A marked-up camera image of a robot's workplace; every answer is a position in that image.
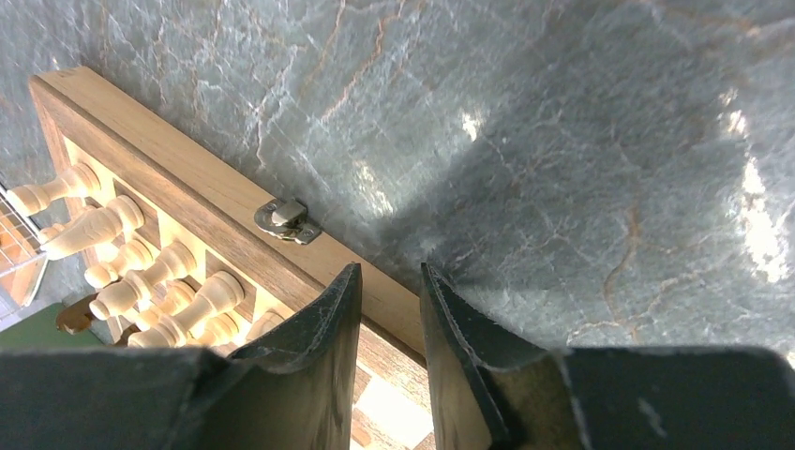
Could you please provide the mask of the wooden chess board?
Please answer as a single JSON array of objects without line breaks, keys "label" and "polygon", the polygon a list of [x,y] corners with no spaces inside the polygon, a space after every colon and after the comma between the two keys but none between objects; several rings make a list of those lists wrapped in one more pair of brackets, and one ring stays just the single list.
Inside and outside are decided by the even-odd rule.
[{"label": "wooden chess board", "polygon": [[[113,239],[138,241],[153,255],[184,245],[195,267],[178,279],[198,289],[210,276],[236,277],[244,299],[230,311],[235,344],[251,340],[306,306],[358,256],[321,232],[284,240],[263,231],[256,215],[273,198],[240,172],[87,67],[35,75],[29,82],[60,177],[84,165],[97,184],[67,200],[76,217],[87,204],[127,196],[143,224]],[[370,263],[364,275],[365,324],[359,335],[352,447],[431,449],[428,375],[421,366],[417,296]]]}]

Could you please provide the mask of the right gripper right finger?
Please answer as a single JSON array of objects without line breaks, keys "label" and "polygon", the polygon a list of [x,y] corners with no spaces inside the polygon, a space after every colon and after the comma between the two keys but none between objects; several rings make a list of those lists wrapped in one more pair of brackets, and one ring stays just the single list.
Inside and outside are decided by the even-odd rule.
[{"label": "right gripper right finger", "polygon": [[421,265],[421,316],[440,449],[557,449],[556,353],[507,331]]}]

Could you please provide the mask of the green plastic tray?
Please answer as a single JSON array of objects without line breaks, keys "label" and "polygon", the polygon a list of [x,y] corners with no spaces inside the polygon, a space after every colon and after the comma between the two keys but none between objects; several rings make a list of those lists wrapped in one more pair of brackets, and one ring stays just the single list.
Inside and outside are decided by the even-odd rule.
[{"label": "green plastic tray", "polygon": [[53,304],[1,332],[2,350],[83,348],[101,346],[90,331],[77,335],[59,331],[55,319],[66,307]]}]

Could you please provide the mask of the metal board clasp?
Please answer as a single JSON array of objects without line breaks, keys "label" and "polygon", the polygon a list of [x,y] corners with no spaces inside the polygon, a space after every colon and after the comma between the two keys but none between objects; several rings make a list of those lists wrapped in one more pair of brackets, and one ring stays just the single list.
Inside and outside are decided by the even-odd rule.
[{"label": "metal board clasp", "polygon": [[308,209],[297,200],[274,199],[256,210],[255,225],[280,240],[308,245],[323,231],[308,217]]}]

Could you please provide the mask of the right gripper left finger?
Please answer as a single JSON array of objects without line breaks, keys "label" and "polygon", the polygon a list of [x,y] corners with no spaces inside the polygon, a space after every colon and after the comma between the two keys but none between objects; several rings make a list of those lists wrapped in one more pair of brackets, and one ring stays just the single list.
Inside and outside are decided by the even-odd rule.
[{"label": "right gripper left finger", "polygon": [[308,306],[229,356],[248,370],[227,404],[230,449],[347,449],[362,312],[347,264]]}]

